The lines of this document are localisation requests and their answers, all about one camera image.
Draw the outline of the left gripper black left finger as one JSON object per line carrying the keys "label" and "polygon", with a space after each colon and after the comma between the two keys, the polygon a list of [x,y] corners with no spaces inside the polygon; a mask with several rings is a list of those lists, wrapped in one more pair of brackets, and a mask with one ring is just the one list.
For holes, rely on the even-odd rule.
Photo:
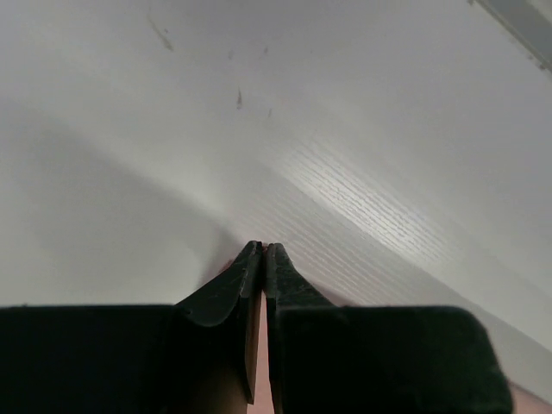
{"label": "left gripper black left finger", "polygon": [[168,413],[245,413],[254,402],[263,246],[250,241],[173,308],[164,360]]}

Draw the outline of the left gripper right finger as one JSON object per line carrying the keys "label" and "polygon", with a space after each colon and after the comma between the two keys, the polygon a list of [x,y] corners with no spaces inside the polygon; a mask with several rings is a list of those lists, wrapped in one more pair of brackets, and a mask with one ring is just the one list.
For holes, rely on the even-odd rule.
{"label": "left gripper right finger", "polygon": [[265,253],[268,369],[276,413],[336,409],[333,317],[339,309],[292,263],[280,243]]}

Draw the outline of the pink printed t shirt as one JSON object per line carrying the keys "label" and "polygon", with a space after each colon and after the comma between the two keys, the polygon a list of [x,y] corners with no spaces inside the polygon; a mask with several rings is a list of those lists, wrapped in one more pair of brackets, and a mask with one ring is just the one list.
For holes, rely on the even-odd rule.
{"label": "pink printed t shirt", "polygon": [[[367,273],[346,260],[332,261],[314,259],[301,261],[292,258],[294,265],[328,300],[338,305],[391,305],[420,304],[418,299],[393,298],[384,293],[375,283],[367,281]],[[437,281],[429,276],[423,278],[431,283],[431,294],[444,297],[445,304],[466,307],[485,326],[501,367],[509,380],[516,413],[550,413],[551,401],[541,398],[536,390],[543,386],[551,390],[551,353],[512,326],[467,302],[449,289],[435,288]],[[249,413],[273,413],[272,394],[269,384],[268,336],[266,305],[260,305],[259,340],[257,345],[255,400],[248,407]]]}

